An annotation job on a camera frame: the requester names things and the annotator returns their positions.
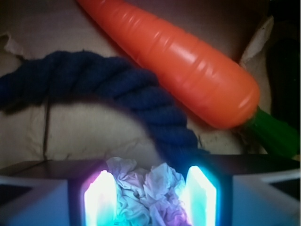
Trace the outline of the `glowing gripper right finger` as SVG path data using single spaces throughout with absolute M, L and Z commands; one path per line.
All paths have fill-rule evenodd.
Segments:
M 198 166 L 189 168 L 185 192 L 185 208 L 191 225 L 214 226 L 217 189 Z

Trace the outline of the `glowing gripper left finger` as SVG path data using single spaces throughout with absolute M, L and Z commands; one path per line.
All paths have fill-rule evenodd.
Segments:
M 114 176 L 103 170 L 89 180 L 84 192 L 86 226 L 112 226 L 117 215 L 117 186 Z

